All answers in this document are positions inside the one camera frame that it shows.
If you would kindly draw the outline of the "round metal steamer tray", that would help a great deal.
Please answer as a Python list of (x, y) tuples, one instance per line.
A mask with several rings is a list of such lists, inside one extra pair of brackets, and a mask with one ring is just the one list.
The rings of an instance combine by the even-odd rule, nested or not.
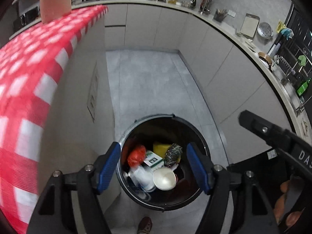
[(271, 39), (273, 37), (273, 30), (269, 23), (261, 22), (257, 28), (258, 35), (264, 39)]

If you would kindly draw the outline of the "red checkered tablecloth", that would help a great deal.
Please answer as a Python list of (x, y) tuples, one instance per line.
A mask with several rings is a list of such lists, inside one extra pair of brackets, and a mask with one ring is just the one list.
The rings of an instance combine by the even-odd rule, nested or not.
[(52, 98), (77, 44), (108, 12), (105, 5), (38, 23), (1, 48), (1, 213), (25, 233), (38, 200), (40, 139)]

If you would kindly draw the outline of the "blue white paper cup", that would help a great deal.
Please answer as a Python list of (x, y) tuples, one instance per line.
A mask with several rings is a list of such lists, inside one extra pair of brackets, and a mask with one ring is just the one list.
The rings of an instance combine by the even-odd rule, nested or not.
[(168, 167), (158, 168), (153, 172), (153, 182), (162, 191), (169, 191), (177, 184), (176, 175)]

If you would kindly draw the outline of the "utensil holder cup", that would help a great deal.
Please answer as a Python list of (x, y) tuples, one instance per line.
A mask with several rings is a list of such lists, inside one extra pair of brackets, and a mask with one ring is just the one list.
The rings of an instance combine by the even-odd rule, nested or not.
[(228, 10), (216, 9), (213, 19), (217, 22), (222, 22), (227, 17), (227, 15), (228, 15)]

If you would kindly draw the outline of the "brown shoe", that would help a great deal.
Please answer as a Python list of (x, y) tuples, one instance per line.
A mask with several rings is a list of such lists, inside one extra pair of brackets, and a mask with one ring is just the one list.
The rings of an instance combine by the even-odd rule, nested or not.
[(150, 217), (143, 217), (140, 221), (138, 228), (137, 228), (137, 234), (150, 234), (152, 229), (152, 220)]

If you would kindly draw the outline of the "metal scouring pad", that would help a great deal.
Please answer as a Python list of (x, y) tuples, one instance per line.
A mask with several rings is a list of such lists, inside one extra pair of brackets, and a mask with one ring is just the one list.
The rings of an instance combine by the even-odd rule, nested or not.
[(172, 144), (163, 159), (164, 165), (166, 167), (172, 167), (174, 164), (178, 164), (181, 160), (182, 154), (183, 148), (178, 144)]

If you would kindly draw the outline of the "green white milk carton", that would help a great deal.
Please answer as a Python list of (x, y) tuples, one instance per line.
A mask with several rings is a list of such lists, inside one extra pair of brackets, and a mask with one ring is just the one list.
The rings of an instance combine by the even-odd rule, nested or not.
[(142, 164), (144, 167), (150, 168), (152, 171), (164, 166), (163, 158), (152, 151), (146, 151), (146, 156)]

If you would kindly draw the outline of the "black microwave oven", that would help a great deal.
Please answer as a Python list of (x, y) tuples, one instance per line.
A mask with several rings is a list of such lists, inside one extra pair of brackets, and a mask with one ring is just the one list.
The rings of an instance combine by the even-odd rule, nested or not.
[(40, 9), (38, 6), (25, 12), (13, 22), (14, 31), (16, 32), (20, 30), (21, 28), (25, 27), (29, 23), (33, 22), (39, 16), (40, 16)]

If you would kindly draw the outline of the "black trash bin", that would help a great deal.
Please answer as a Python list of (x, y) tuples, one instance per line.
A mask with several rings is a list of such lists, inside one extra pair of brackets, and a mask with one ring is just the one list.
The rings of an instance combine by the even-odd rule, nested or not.
[[(193, 202), (201, 191), (187, 159), (189, 143), (210, 155), (203, 135), (183, 118), (158, 114), (136, 120), (120, 138), (116, 173), (125, 194), (155, 211), (177, 210)], [(153, 173), (162, 167), (173, 170), (177, 180), (173, 189), (164, 191), (153, 183)]]

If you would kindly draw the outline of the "yellow green sponge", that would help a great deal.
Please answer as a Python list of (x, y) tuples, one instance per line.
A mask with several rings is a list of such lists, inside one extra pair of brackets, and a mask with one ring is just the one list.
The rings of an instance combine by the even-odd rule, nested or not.
[(166, 152), (171, 147), (171, 144), (154, 144), (153, 152), (157, 154), (159, 157), (164, 159)]

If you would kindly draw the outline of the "white cutting board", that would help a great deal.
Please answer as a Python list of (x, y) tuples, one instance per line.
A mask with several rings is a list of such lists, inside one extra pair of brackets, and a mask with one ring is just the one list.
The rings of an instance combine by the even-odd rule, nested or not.
[(253, 14), (245, 14), (240, 33), (248, 39), (253, 39), (258, 28), (260, 18)]

